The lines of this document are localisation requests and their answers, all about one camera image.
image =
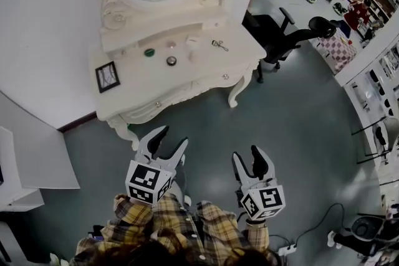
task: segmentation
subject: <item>small framed picture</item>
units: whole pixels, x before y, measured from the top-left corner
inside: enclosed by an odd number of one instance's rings
[[[95,76],[100,93],[120,85],[118,73],[113,61],[95,69]]]

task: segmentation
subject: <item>checkered cloth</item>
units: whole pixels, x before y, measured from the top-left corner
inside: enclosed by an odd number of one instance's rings
[[[196,216],[203,223],[204,241],[200,239],[193,216],[181,207],[175,195],[166,193],[153,209],[144,204],[132,204],[126,195],[118,195],[114,200],[117,218],[108,221],[101,230],[104,241],[82,239],[70,265],[84,266],[96,249],[104,251],[121,244],[138,244],[145,238],[144,234],[160,233],[162,229],[172,229],[181,245],[193,250],[195,262],[207,265],[223,265],[233,255],[232,249],[254,248],[264,252],[269,246],[269,234],[264,224],[247,224],[241,233],[234,213],[224,212],[206,201],[197,205]],[[158,236],[156,240],[174,253],[169,238]]]
[[[351,62],[357,54],[357,49],[353,45],[342,42],[341,38],[348,41],[339,28],[337,28],[337,32],[331,38],[319,38],[320,45],[331,54],[336,62],[334,67],[336,74]]]

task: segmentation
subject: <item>green jar lid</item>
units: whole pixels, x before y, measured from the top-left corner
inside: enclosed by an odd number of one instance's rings
[[[146,57],[152,57],[155,54],[155,49],[149,48],[149,49],[145,49],[144,51],[144,55]]]

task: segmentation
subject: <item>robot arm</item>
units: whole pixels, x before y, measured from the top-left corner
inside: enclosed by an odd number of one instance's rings
[[[253,175],[249,174],[243,159],[237,152],[233,153],[233,168],[236,179],[240,182],[240,204],[245,208],[253,221],[260,221],[277,215],[285,206],[282,186],[277,185],[274,164],[257,146],[251,146],[254,162]]]
[[[125,181],[130,197],[156,205],[171,187],[176,167],[180,161],[184,161],[188,139],[182,139],[169,156],[154,159],[168,130],[168,126],[161,126],[140,140],[135,160],[130,162]]]

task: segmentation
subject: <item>white wall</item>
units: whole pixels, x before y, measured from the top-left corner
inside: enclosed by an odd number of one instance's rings
[[[243,19],[249,0],[233,0]],[[89,47],[99,0],[0,0],[0,91],[54,128],[95,111]]]

